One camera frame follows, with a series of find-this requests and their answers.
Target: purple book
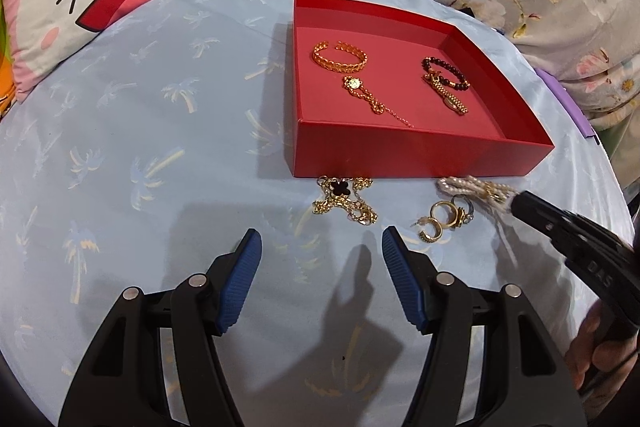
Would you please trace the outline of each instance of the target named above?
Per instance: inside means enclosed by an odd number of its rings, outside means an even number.
[[[589,120],[587,120],[587,117],[580,110],[577,103],[574,102],[574,99],[572,99],[569,93],[566,92],[566,89],[562,87],[562,84],[560,84],[560,82],[558,82],[558,80],[552,74],[540,70],[539,68],[534,69],[538,76],[542,78],[542,81],[546,84],[546,87],[551,90],[551,92],[558,99],[558,102],[562,104],[564,110],[567,111],[578,130],[582,133],[582,136],[584,136],[585,138],[595,136],[596,132],[593,130],[593,127],[591,127]]]

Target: bed sheet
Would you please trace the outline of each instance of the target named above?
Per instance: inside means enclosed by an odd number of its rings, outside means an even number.
[[[556,149],[508,179],[626,240],[632,224],[607,156],[584,139],[507,39],[431,0],[366,0],[458,26],[510,79]],[[216,340],[252,426],[392,426],[406,414],[428,339],[402,313],[380,252],[396,225],[468,285],[521,285],[564,350],[593,294],[538,232],[510,217],[421,243],[432,180],[375,180],[362,227],[316,216],[315,180],[292,178],[293,0],[153,0],[69,58],[0,128],[0,349],[57,421],[84,350],[118,294],[172,288],[232,251],[264,243],[238,323]],[[170,357],[171,338],[163,335]],[[481,365],[475,331],[461,418]],[[184,418],[175,371],[166,385]]]

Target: red box front side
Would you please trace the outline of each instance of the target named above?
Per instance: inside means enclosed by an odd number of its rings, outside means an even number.
[[[322,55],[337,62],[358,61],[335,50],[337,41],[366,52],[367,65],[353,76],[413,127],[374,113],[344,89],[342,73],[318,66],[311,52],[321,41],[330,44]],[[466,115],[422,79],[422,59],[431,56],[471,84],[454,92]],[[360,1],[295,0],[293,107],[297,177],[522,176],[553,149],[527,103],[455,26]]]

